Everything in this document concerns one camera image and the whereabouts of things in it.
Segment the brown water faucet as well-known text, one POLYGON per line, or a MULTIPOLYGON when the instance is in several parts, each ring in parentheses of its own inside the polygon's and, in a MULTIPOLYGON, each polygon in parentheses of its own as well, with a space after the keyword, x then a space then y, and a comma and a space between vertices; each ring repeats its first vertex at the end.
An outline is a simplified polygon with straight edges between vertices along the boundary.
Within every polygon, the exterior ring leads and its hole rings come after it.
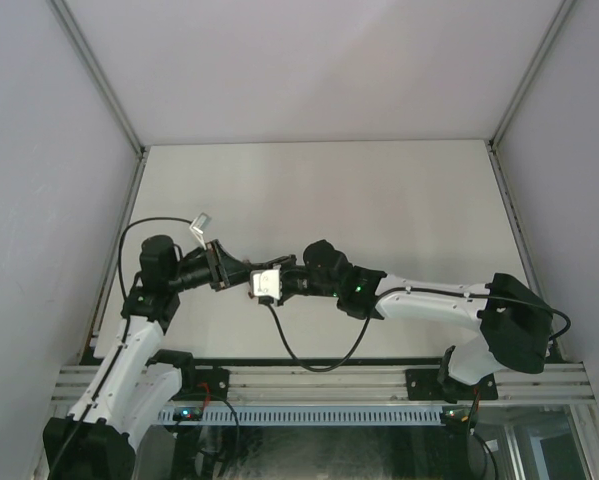
POLYGON ((252 262, 249 259, 244 259, 243 263, 248 267, 248 271, 249 271, 249 276, 248 276, 248 281, 247 281, 247 296, 249 299, 253 299, 253 293, 252 293, 252 285, 251 285, 251 271, 252 271, 252 262))

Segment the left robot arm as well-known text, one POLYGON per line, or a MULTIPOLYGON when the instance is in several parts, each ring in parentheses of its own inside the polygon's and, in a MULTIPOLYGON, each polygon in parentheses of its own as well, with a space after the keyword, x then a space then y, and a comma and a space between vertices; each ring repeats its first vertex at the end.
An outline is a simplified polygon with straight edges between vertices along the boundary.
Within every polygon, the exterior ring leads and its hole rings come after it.
POLYGON ((142 243, 139 264, 111 349, 66 416, 44 428, 51 479, 129 479, 143 437, 170 400, 226 399, 199 380, 191 353, 161 344, 182 292, 244 284, 252 265, 217 241, 182 255, 167 235, 142 243))

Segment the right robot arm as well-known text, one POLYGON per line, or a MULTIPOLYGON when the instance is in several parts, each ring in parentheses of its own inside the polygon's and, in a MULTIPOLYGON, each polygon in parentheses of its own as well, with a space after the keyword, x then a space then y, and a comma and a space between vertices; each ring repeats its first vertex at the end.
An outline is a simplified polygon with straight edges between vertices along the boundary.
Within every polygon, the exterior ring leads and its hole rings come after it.
POLYGON ((293 258, 256 268, 253 297, 281 306, 293 296, 332 297, 347 315, 376 320, 424 320, 471 331, 472 340, 446 349, 436 375, 444 400, 455 403, 501 370, 543 372, 552 309, 515 277, 497 273, 482 284, 408 280, 351 263, 326 240, 293 258))

